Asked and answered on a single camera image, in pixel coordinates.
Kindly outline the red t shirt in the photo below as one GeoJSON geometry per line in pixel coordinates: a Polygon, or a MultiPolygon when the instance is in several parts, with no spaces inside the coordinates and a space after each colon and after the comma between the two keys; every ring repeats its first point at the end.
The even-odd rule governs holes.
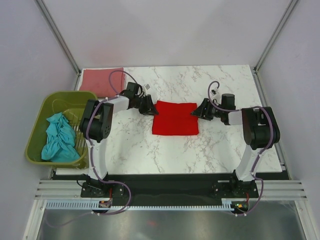
{"type": "Polygon", "coordinates": [[[196,136],[199,123],[191,113],[196,110],[196,103],[173,103],[157,101],[158,114],[153,118],[152,134],[160,136],[196,136]]]}

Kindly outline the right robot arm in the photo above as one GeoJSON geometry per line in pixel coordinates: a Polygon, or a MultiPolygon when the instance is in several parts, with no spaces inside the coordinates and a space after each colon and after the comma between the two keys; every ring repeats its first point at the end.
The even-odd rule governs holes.
{"type": "Polygon", "coordinates": [[[241,161],[229,182],[223,182],[217,190],[230,192],[235,197],[253,192],[263,153],[280,140],[280,130],[272,108],[256,106],[236,109],[235,95],[224,93],[220,103],[204,98],[191,115],[207,121],[219,118],[226,126],[242,126],[246,146],[241,161]]]}

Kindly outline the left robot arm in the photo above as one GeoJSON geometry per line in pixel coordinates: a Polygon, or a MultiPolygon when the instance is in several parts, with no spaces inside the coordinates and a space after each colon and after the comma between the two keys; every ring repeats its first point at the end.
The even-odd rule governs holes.
{"type": "Polygon", "coordinates": [[[137,109],[141,115],[158,115],[155,107],[157,100],[157,93],[149,84],[129,82],[126,89],[114,97],[87,101],[79,129],[89,152],[88,177],[95,180],[92,191],[99,197],[106,196],[110,191],[110,185],[105,181],[108,175],[105,153],[113,115],[129,109],[137,109]]]}

